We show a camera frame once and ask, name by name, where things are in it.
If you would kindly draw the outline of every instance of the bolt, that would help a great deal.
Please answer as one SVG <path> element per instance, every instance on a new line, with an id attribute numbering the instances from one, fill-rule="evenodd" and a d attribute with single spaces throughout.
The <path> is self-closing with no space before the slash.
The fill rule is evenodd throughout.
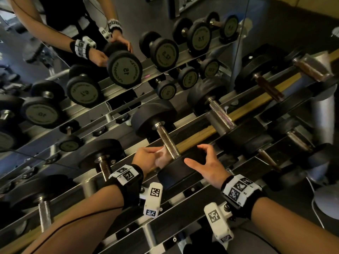
<path id="1" fill-rule="evenodd" d="M 224 205 L 224 211 L 230 212 L 230 207 L 229 207 L 228 204 L 225 204 L 225 205 Z"/>

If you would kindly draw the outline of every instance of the dumbbell rack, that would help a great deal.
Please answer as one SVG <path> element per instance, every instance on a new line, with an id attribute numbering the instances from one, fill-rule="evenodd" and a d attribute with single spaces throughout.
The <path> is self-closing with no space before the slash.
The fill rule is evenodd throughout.
<path id="1" fill-rule="evenodd" d="M 225 46 L 223 44 L 220 43 L 219 41 L 219 32 L 218 31 L 214 31 L 213 35 L 212 35 L 213 39 L 211 41 L 210 44 L 210 49 L 208 51 L 214 51 L 216 49 L 218 49 L 219 47 Z M 179 46 L 179 59 L 178 62 L 176 64 L 176 66 L 181 66 L 182 64 L 185 64 L 193 59 L 193 58 L 189 52 L 188 52 L 188 48 L 186 44 L 182 44 Z M 153 79 L 159 75 L 162 74 L 162 72 L 159 72 L 155 65 L 151 62 L 150 59 L 147 59 L 145 61 L 142 62 L 142 66 L 143 66 L 143 76 L 142 76 L 142 81 L 141 84 Z M 101 81 L 99 83 L 100 87 L 102 88 L 103 94 L 105 96 L 105 101 L 109 101 L 111 99 L 113 99 L 114 97 L 117 97 L 120 94 L 123 94 L 124 92 L 126 92 L 128 89 L 124 89 L 118 85 L 112 84 L 112 81 L 110 80 L 110 78 L 104 79 L 103 81 Z M 96 119 L 95 121 L 87 124 L 86 126 L 82 127 L 78 132 L 76 132 L 75 135 L 81 135 L 84 134 L 85 132 L 93 132 L 96 131 L 97 129 L 101 128 L 103 126 L 103 124 L 106 124 L 106 127 L 109 128 L 109 130 L 113 129 L 114 127 L 112 127 L 115 122 L 116 119 L 113 119 L 112 116 L 117 114 L 119 111 L 124 110 L 125 108 L 139 102 L 142 100 L 145 100 L 149 97 L 151 97 L 153 94 L 155 93 L 155 90 L 151 90 L 145 94 L 143 94 L 142 96 L 138 97 L 137 99 L 126 103 L 125 105 L 109 112 L 108 114 L 106 114 L 105 116 Z M 99 106 L 102 105 L 106 105 L 105 102 L 99 104 L 98 106 L 92 108 L 92 109 L 88 109 L 88 108 L 84 108 L 80 105 L 74 104 L 70 101 L 70 99 L 65 99 L 60 103 L 62 110 L 67 114 L 67 116 L 69 117 L 69 119 L 76 119 L 78 121 L 82 120 L 85 116 L 86 113 L 88 111 L 94 111 L 96 108 L 98 108 Z M 0 185 L 3 185 L 6 180 L 8 180 L 8 178 L 13 177 L 13 175 L 18 175 L 20 174 L 20 170 L 27 167 L 27 166 L 35 166 L 39 168 L 39 171 L 46 169 L 48 166 L 44 166 L 44 163 L 40 162 L 40 160 L 47 160 L 50 156 L 55 154 L 55 147 L 53 146 L 55 144 L 55 142 L 57 141 L 58 138 L 58 134 L 59 133 L 59 129 L 55 128 L 52 130 L 49 129 L 45 129 L 42 127 L 38 127 L 38 126 L 32 126 L 31 124 L 29 124 L 28 122 L 23 122 L 20 127 L 23 129 L 23 132 L 27 133 L 28 136 L 32 139 L 28 144 L 24 145 L 23 147 L 19 148 L 17 150 L 17 152 L 22 153 L 23 155 L 21 155 L 21 157 L 18 157 L 18 154 L 12 153 L 12 152 L 7 152 L 3 155 L 2 159 L 0 160 L 0 164 L 2 164 L 2 171 L 7 172 L 7 174 L 5 176 L 3 176 L 2 178 L 0 178 Z M 87 141 L 91 141 L 91 134 L 86 134 L 84 140 Z M 17 166 L 15 169 L 13 169 L 13 160 L 19 160 L 22 159 L 23 162 L 21 165 Z M 66 162 L 62 162 L 62 160 L 59 160 L 57 162 L 57 164 L 60 165 L 65 165 L 66 167 L 69 167 L 69 165 L 67 165 Z"/>
<path id="2" fill-rule="evenodd" d="M 270 81 L 273 85 L 277 85 L 281 82 L 281 78 L 284 75 L 287 75 L 291 72 L 293 72 L 293 68 L 289 68 L 286 71 L 283 71 L 283 72 L 273 76 L 272 78 L 270 78 Z M 251 88 L 251 89 L 249 89 L 246 92 L 243 92 L 241 94 L 231 92 L 231 93 L 227 94 L 226 96 L 224 96 L 223 98 L 221 98 L 221 100 L 220 100 L 220 102 L 222 103 L 221 105 L 222 105 L 222 107 L 229 105 L 230 103 L 234 102 L 235 100 L 237 100 L 239 98 L 242 98 L 244 96 L 247 96 L 248 94 L 254 93 L 255 91 L 258 90 L 258 88 L 259 88 L 258 86 L 254 86 L 253 88 Z M 200 123 L 204 122 L 204 120 L 206 119 L 206 116 L 208 116 L 208 115 L 209 115 L 209 112 L 204 114 L 204 115 L 201 115 L 199 117 L 195 117 L 195 116 L 193 116 L 193 114 L 188 115 L 187 117 L 185 117 L 185 118 L 183 118 L 180 121 L 175 123 L 176 126 L 177 126 L 177 129 L 174 130 L 173 132 L 171 132 L 169 135 L 171 136 L 171 138 L 173 139 L 173 141 L 175 143 L 182 141 L 183 139 L 179 138 L 180 133 L 183 133 L 183 132 L 186 133 L 187 131 L 191 131 L 192 128 L 194 128 L 194 127 L 198 126 Z M 275 143 L 274 145 L 269 147 L 267 149 L 267 151 L 269 151 L 271 148 L 275 148 L 276 145 L 280 144 L 282 141 L 285 141 L 285 140 L 286 140 L 286 138 Z M 160 140 L 157 140 L 157 141 L 153 142 L 150 146 L 158 146 L 159 143 L 160 143 Z M 296 151 L 295 149 L 291 150 L 290 147 L 286 148 L 286 150 L 287 150 L 287 152 L 290 153 L 290 155 L 292 155 L 293 152 Z M 132 159 L 133 159 L 133 154 L 129 155 L 125 159 L 123 159 L 120 162 L 113 165 L 112 171 L 115 171 L 116 169 L 120 168 L 123 164 L 130 163 L 132 161 Z M 245 164 L 248 164 L 248 162 L 252 163 L 252 162 L 256 162 L 256 161 L 257 161 L 257 159 L 252 158 L 252 159 L 248 160 L 246 163 L 239 163 L 238 166 L 235 165 L 234 168 L 237 169 L 237 173 L 241 173 L 241 174 L 246 176 L 248 174 L 248 170 L 246 170 Z M 269 169 L 270 168 L 268 166 L 267 167 L 263 166 L 263 169 L 261 171 L 259 171 L 255 175 L 249 174 L 248 177 L 251 180 L 256 180 L 256 179 L 260 178 L 263 174 L 265 174 Z M 156 172 L 151 173 L 147 177 L 147 180 L 143 185 L 145 187 L 148 187 L 151 182 L 156 180 L 156 174 L 157 174 Z M 103 184 L 103 178 L 102 178 L 101 173 L 96 174 L 94 176 L 89 176 L 89 177 L 86 177 L 84 175 L 82 180 L 83 179 L 86 179 L 87 182 L 95 182 L 96 181 L 98 185 Z M 197 184 L 197 190 L 195 190 L 195 192 L 198 192 L 198 190 L 201 188 L 201 185 L 199 183 L 199 179 L 192 177 L 190 180 L 191 181 L 189 183 L 185 182 L 184 184 L 185 185 L 187 185 L 187 184 L 189 184 L 189 185 Z M 181 192 L 183 192 L 185 190 L 186 190 L 185 187 L 182 187 L 182 186 L 176 187 L 174 190 L 167 192 L 166 195 L 163 196 L 163 200 L 164 200 L 163 202 L 167 202 L 170 199 L 172 199 L 172 202 L 175 202 L 174 200 L 177 199 L 178 196 L 182 196 Z M 209 201 L 211 199 L 211 197 L 215 198 L 216 196 L 217 196 L 217 194 L 215 193 L 215 189 L 213 187 L 207 186 L 205 184 L 203 189 L 201 189 L 201 191 L 199 192 L 198 195 L 197 195 L 197 193 L 195 193 L 193 196 L 187 198 L 186 201 L 182 202 L 182 204 L 174 206 L 173 208 L 170 209 L 170 211 L 165 213 L 166 215 L 164 214 L 163 216 L 159 217 L 159 218 L 162 217 L 162 219 L 156 218 L 152 221 L 149 221 L 148 229 L 137 229 L 133 233 L 130 233 L 128 237 L 126 237 L 123 240 L 118 241 L 116 244 L 112 245 L 110 247 L 110 249 L 111 248 L 112 248 L 112 250 L 113 249 L 115 250 L 115 248 L 130 249 L 130 248 L 127 248 L 127 245 L 128 245 L 127 242 L 129 242 L 130 244 L 132 242 L 136 242 L 136 243 L 140 243 L 140 244 L 142 243 L 142 246 L 135 247 L 135 250 L 140 249 L 140 251 L 141 251 L 141 252 L 137 252 L 137 253 L 146 253 L 147 251 L 142 252 L 142 250 L 144 250 L 144 249 L 149 250 L 149 247 L 147 245 L 145 245 L 148 242 L 146 235 L 153 234 L 155 236 L 155 238 L 157 239 L 157 243 L 161 243 L 164 240 L 166 240 L 167 238 L 172 237 L 173 235 L 177 234 L 180 231 L 179 228 L 185 228 L 190 223 L 192 223 L 192 222 L 196 221 L 198 218 L 202 217 L 203 216 L 203 206 L 208 204 L 208 202 L 205 203 L 205 201 Z M 204 205 L 202 206 L 201 209 L 197 209 L 197 210 L 199 210 L 199 212 L 196 215 L 191 217 L 189 214 L 186 213 L 187 210 L 189 210 L 189 209 L 186 209 L 185 207 L 187 207 L 187 206 L 184 205 L 183 203 L 188 203 L 188 205 L 196 205 L 196 198 L 200 199 L 201 197 L 203 197 L 202 198 L 202 200 L 203 200 L 202 204 L 204 204 Z M 83 187 L 82 187 L 82 185 L 77 185 L 76 187 L 70 189 L 69 191 L 65 192 L 61 196 L 52 200 L 51 201 L 51 209 L 57 208 L 58 212 L 62 212 L 63 210 L 69 208 L 70 206 L 78 203 L 83 198 L 84 198 Z M 185 219 L 180 220 L 180 222 L 177 224 L 177 226 L 175 228 L 171 228 L 170 230 L 162 230 L 163 229 L 162 223 L 168 221 L 168 216 L 174 216 L 175 214 L 177 214 L 178 210 L 181 210 L 182 215 L 184 216 Z M 130 213 L 126 213 L 126 214 L 129 214 L 129 216 L 131 216 L 131 217 L 137 216 L 137 217 L 135 217 L 135 219 L 137 220 L 137 224 L 145 222 L 145 221 L 143 221 L 145 218 L 143 218 L 143 217 L 140 218 L 140 215 L 138 215 L 139 214 L 138 212 L 135 212 L 133 210 L 127 210 L 126 212 L 130 212 Z M 28 213 L 27 215 L 20 218 L 16 222 L 14 222 L 11 225 L 7 226 L 6 228 L 3 228 L 2 230 L 0 230 L 0 237 L 6 231 L 12 230 L 12 229 L 18 227 L 20 225 L 20 223 L 22 223 L 23 221 L 25 221 L 29 218 L 38 219 L 38 211 L 33 210 L 32 212 Z M 119 230 L 123 231 L 126 228 L 128 228 L 129 226 L 130 226 L 130 224 L 118 225 L 117 227 L 114 227 L 113 231 L 114 232 L 117 232 Z M 161 228 L 161 230 L 153 230 L 152 227 Z M 165 234 L 167 235 L 165 238 L 163 238 L 163 236 L 161 236 L 161 235 L 164 234 L 164 231 L 166 231 Z M 136 239 L 136 237 L 140 237 L 141 239 L 144 239 L 144 241 L 142 241 L 142 242 L 139 241 L 139 240 L 134 241 L 133 239 Z"/>

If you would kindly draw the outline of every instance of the gym floor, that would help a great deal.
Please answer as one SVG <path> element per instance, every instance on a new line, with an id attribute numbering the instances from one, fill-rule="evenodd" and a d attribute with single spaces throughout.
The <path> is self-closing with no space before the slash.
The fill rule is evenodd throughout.
<path id="1" fill-rule="evenodd" d="M 248 0 L 201 0 L 181 16 L 187 16 L 192 20 L 205 16 L 211 11 L 220 15 L 229 13 L 245 13 Z M 124 28 L 124 35 L 129 39 L 140 60 L 144 60 L 138 47 L 139 37 L 145 31 L 153 30 L 165 38 L 172 38 L 174 21 L 168 19 L 166 0 L 154 0 L 146 3 L 145 0 L 115 0 L 119 14 L 119 20 Z M 339 48 L 339 39 L 331 37 L 332 30 L 339 26 L 339 20 L 317 13 L 312 13 L 276 0 L 250 0 L 247 16 L 253 22 L 253 29 L 244 40 L 243 55 L 253 51 L 264 43 L 271 43 L 290 51 L 297 46 L 305 46 L 309 53 L 323 50 L 333 51 Z M 4 26 L 0 25 L 1 39 L 5 44 L 0 44 L 0 52 L 3 53 L 1 64 L 10 64 L 14 72 L 19 73 L 22 80 L 34 83 L 36 80 L 48 76 L 48 71 L 43 66 L 28 65 L 23 62 L 21 52 L 24 46 L 23 39 L 8 34 Z M 231 66 L 230 51 L 227 50 L 220 60 Z M 278 193 L 269 192 L 269 196 L 302 215 L 303 217 L 319 224 L 311 209 L 313 194 L 307 181 Z M 339 236 L 339 221 L 331 219 L 317 212 L 327 230 Z M 251 222 L 243 227 L 254 232 Z M 275 253 L 267 244 L 247 232 L 235 230 L 235 239 L 229 245 L 229 253 Z M 178 247 L 167 253 L 180 253 Z"/>

